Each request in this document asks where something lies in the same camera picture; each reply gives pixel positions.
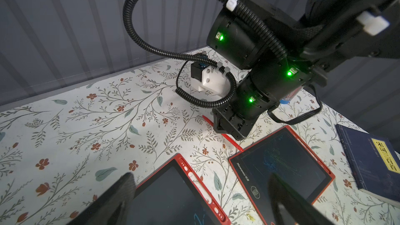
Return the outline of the red tablet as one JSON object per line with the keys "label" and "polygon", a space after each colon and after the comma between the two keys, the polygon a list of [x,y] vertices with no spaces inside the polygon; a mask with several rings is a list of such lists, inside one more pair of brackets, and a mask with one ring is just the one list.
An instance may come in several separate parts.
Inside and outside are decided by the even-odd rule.
{"label": "red tablet", "polygon": [[229,225],[230,218],[177,153],[135,191],[127,225]]}
{"label": "red tablet", "polygon": [[277,174],[310,204],[335,179],[334,173],[290,126],[231,156],[229,163],[265,225],[276,224],[268,196],[271,174]]}

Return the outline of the red stylus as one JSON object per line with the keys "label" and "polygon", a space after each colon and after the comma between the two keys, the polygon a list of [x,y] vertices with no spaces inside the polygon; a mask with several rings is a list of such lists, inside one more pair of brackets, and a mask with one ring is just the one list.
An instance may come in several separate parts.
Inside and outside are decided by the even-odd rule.
{"label": "red stylus", "polygon": [[[203,119],[211,126],[214,127],[214,123],[208,119],[206,116],[202,116]],[[234,141],[230,136],[228,136],[227,134],[221,134],[227,141],[229,141],[236,149],[238,149],[240,152],[244,152],[244,149],[242,147],[240,147],[236,141]]]}

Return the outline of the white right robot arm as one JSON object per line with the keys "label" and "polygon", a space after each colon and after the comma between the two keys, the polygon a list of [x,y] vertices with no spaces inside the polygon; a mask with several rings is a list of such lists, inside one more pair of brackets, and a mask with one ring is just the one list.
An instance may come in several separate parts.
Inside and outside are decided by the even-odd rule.
{"label": "white right robot arm", "polygon": [[305,85],[325,86],[328,73],[348,59],[400,57],[400,0],[308,0],[294,20],[265,0],[239,0],[269,29],[263,38],[224,8],[207,45],[248,74],[232,100],[214,108],[214,130],[246,138],[261,114]]}

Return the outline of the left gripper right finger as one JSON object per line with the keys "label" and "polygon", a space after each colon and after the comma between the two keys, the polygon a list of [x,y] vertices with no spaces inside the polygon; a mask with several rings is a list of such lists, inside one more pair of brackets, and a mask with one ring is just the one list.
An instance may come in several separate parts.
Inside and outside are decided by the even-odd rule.
{"label": "left gripper right finger", "polygon": [[285,225],[288,216],[299,225],[332,224],[275,173],[268,180],[268,195],[276,225]]}

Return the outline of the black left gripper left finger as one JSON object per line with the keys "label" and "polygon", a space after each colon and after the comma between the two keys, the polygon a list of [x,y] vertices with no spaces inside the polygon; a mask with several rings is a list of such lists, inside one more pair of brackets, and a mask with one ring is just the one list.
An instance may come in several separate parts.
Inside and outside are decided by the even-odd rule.
{"label": "black left gripper left finger", "polygon": [[69,224],[125,225],[135,191],[134,175],[126,173]]}

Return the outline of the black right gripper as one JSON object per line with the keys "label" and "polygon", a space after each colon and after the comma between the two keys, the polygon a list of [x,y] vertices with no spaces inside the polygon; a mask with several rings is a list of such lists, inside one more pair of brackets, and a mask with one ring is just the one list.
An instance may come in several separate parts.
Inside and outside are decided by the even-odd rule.
{"label": "black right gripper", "polygon": [[214,130],[235,140],[245,139],[261,114],[279,106],[261,94],[251,81],[241,81],[228,105],[213,109]]}

